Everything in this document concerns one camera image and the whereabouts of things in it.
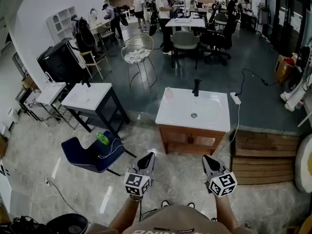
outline bathroom sink cabinet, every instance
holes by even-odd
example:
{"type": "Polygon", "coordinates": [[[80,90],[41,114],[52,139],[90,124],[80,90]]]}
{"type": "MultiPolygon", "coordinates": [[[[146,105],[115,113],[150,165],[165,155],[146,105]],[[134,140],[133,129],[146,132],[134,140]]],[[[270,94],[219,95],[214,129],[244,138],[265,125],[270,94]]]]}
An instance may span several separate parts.
{"type": "Polygon", "coordinates": [[[212,155],[225,132],[158,125],[166,154],[171,152],[212,155]]]}

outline t-shirt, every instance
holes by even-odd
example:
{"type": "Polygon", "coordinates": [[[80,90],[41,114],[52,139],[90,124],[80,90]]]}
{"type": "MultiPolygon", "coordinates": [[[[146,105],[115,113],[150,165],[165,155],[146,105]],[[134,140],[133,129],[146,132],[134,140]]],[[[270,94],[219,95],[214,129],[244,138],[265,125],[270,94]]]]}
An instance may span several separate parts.
{"type": "Polygon", "coordinates": [[[244,10],[244,9],[251,9],[251,5],[250,5],[250,3],[242,3],[242,9],[243,9],[243,13],[244,14],[248,14],[248,11],[246,11],[246,10],[244,10]]]}
{"type": "MultiPolygon", "coordinates": [[[[118,234],[116,230],[95,224],[87,234],[118,234]]],[[[205,215],[188,206],[167,206],[150,213],[142,222],[122,234],[231,234],[221,223],[210,221],[205,215]]],[[[256,234],[254,230],[236,228],[232,234],[256,234]]]]}
{"type": "Polygon", "coordinates": [[[170,19],[170,11],[160,11],[159,8],[169,8],[168,0],[155,0],[158,17],[163,19],[170,19]]]}
{"type": "Polygon", "coordinates": [[[135,12],[141,12],[142,10],[142,0],[134,0],[133,7],[135,8],[135,12]]]}
{"type": "Polygon", "coordinates": [[[106,12],[107,13],[109,13],[109,12],[111,13],[111,17],[110,17],[111,20],[113,20],[115,18],[115,12],[114,12],[114,8],[112,6],[108,6],[106,8],[106,12]]]}

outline white wire chair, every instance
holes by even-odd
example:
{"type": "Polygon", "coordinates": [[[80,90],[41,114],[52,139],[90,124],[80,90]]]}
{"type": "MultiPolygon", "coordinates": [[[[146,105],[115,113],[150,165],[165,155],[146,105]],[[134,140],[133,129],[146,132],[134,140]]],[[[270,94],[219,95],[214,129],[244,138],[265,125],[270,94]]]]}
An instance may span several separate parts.
{"type": "Polygon", "coordinates": [[[152,53],[154,49],[154,40],[147,34],[136,34],[129,38],[123,45],[121,49],[121,56],[122,58],[127,62],[128,64],[128,80],[129,80],[129,87],[131,87],[131,82],[136,77],[137,74],[140,74],[141,80],[142,80],[142,75],[139,67],[139,62],[143,62],[146,77],[147,77],[147,82],[150,86],[150,88],[154,85],[157,79],[157,73],[155,70],[155,67],[153,63],[151,62],[150,59],[150,54],[152,53]],[[148,79],[148,75],[146,72],[146,67],[145,67],[145,60],[148,58],[150,60],[150,63],[155,71],[155,80],[150,84],[150,81],[148,79]],[[129,71],[129,64],[137,64],[138,72],[130,79],[130,71],[129,71]]]}

